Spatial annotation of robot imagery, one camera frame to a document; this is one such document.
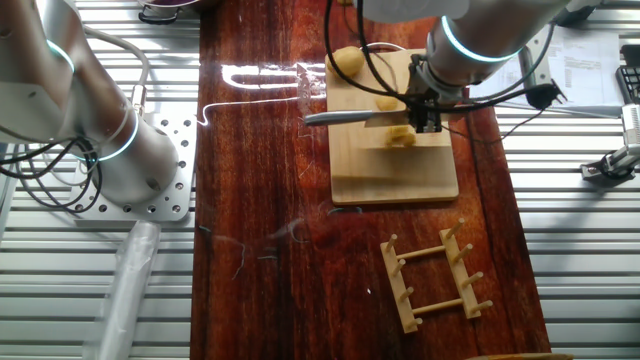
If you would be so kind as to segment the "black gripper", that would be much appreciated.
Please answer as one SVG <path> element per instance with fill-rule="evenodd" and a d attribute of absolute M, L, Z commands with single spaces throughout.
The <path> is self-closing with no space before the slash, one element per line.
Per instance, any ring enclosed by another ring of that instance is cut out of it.
<path fill-rule="evenodd" d="M 430 73 L 428 64 L 421 59 L 412 59 L 409 64 L 408 95 L 431 112 L 425 113 L 420 109 L 410 109 L 408 119 L 410 125 L 415 125 L 417 133 L 439 133 L 442 131 L 442 112 L 439 107 L 440 94 L 434 88 L 435 80 Z"/>

